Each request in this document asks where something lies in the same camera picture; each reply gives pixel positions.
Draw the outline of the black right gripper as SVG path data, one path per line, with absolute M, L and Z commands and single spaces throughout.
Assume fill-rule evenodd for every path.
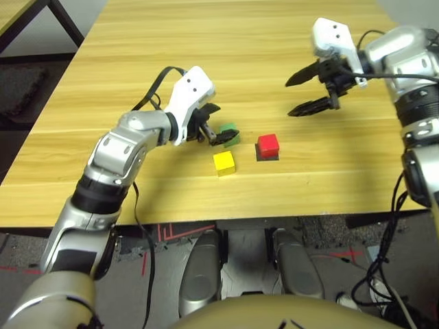
M 321 60 L 295 72 L 285 83 L 285 87 L 296 86 L 312 80 L 318 75 L 319 81 L 328 91 L 327 97 L 314 101 L 306 101 L 290 110 L 289 117 L 306 117 L 325 110 L 340 108 L 339 98 L 345 96 L 352 87 L 357 85 L 355 78 L 343 73 L 341 68 L 348 70 L 347 60 Z

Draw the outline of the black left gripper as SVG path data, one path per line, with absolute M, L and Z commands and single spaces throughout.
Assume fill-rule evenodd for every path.
M 216 134 L 206 123 L 209 117 L 221 108 L 214 103 L 207 103 L 204 109 L 195 109 L 187 126 L 187 141 L 197 141 L 199 143 L 207 141 L 210 146 L 223 145 L 234 137 L 238 136 L 239 131 L 228 129 Z

